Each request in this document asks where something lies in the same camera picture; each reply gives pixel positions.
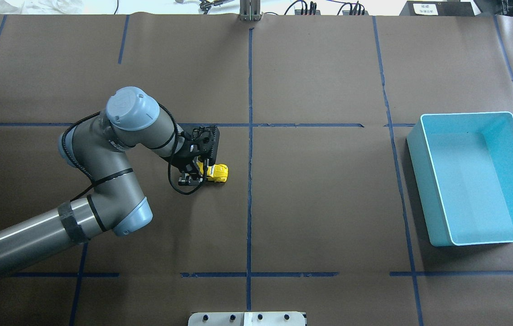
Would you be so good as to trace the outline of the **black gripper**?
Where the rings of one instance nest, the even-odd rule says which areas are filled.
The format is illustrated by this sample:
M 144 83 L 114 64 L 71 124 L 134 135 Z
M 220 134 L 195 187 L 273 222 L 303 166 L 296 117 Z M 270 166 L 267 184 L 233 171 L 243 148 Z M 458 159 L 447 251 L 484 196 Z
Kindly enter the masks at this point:
M 180 172 L 178 185 L 186 187 L 195 187 L 200 185 L 200 175 L 202 182 L 208 182 L 209 162 L 204 161 L 205 154 L 204 138 L 197 136 L 176 136 L 175 143 L 171 146 L 168 155 L 168 163 Z

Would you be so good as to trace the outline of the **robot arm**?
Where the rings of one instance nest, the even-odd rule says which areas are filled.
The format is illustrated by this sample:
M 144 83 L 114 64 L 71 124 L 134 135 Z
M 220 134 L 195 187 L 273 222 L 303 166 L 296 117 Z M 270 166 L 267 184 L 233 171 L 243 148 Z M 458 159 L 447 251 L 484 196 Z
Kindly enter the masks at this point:
M 189 196 L 204 185 L 217 152 L 214 125 L 178 124 L 135 86 L 122 87 L 102 109 L 58 126 L 53 150 L 32 153 L 47 126 L 0 126 L 0 280 L 107 232 L 127 236 L 153 212 L 129 151 L 148 150 L 166 163 L 168 188 Z

